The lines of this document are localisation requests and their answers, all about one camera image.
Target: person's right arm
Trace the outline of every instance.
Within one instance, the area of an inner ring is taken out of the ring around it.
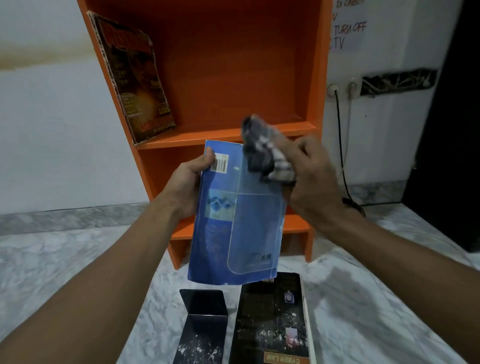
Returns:
[[[297,174],[295,187],[286,191],[290,206],[376,275],[466,361],[480,363],[480,272],[345,208],[335,169],[317,138],[280,137],[276,146]]]

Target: person's left hand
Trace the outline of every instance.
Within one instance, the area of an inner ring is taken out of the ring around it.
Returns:
[[[200,173],[214,160],[215,153],[207,147],[204,155],[181,163],[155,200],[161,200],[162,204],[173,208],[180,219],[193,215],[197,208]]]

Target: hand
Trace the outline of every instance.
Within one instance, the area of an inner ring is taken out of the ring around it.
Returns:
[[[295,141],[280,135],[275,145],[297,175],[295,186],[284,189],[285,199],[297,214],[322,231],[325,224],[342,216],[346,210],[327,150],[313,135]]]
[[[158,199],[162,205],[171,207],[180,219],[193,215],[197,208],[200,173],[214,160],[215,153],[207,147],[204,155],[181,163],[155,200]]]

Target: orange label on book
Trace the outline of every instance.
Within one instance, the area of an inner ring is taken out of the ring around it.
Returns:
[[[310,364],[310,359],[303,356],[279,354],[277,352],[264,352],[264,363]]]

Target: wall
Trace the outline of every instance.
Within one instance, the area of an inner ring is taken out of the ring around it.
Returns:
[[[441,68],[460,13],[461,0],[365,0],[368,20],[357,51],[333,53],[328,79],[372,72]],[[361,97],[351,102],[349,184],[406,180],[434,89]],[[342,143],[347,139],[348,102],[341,102]],[[340,170],[336,107],[327,102],[322,142]]]
[[[331,53],[329,79],[442,65],[460,0],[365,1],[361,48]],[[0,214],[146,201],[76,1],[0,0],[0,8]],[[352,102],[349,183],[408,177],[432,95]],[[338,164],[332,103],[323,133]]]
[[[0,214],[147,201],[76,1],[0,8]]]

